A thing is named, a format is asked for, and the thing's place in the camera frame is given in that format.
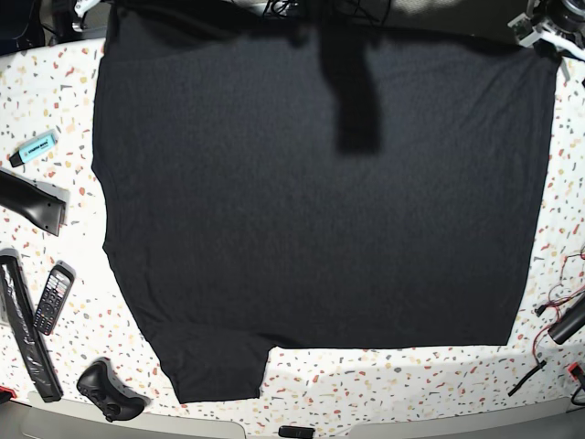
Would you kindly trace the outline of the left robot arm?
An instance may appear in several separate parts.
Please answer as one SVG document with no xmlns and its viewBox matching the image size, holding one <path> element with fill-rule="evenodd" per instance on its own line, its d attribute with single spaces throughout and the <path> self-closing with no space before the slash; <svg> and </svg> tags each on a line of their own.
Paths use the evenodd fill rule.
<svg viewBox="0 0 585 439">
<path fill-rule="evenodd" d="M 530 13 L 537 38 L 559 52 L 584 60 L 584 2 L 581 0 L 530 1 Z"/>
</svg>

